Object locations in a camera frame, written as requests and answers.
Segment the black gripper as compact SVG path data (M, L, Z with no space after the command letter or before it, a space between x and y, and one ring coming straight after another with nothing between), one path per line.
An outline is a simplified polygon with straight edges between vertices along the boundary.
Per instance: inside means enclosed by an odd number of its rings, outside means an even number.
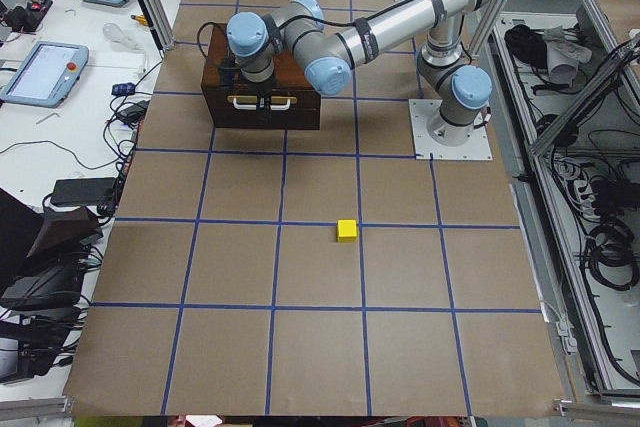
M276 86L275 68L267 66L259 72L241 71L246 89L252 95L270 95Z

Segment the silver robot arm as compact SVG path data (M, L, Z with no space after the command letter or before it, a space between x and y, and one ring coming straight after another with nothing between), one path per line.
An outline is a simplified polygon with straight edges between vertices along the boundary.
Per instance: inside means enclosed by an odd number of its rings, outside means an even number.
M420 75L441 98L427 122L431 138L460 146L479 128L476 118L488 104L492 81L479 67L462 62L464 17L490 0L399 0L327 35L327 20L317 0L293 0L270 14L234 15L226 27L231 52L242 76L257 90L264 106L275 81L273 59L292 54L306 81L322 95L335 95L353 71L381 54L427 32L416 61Z

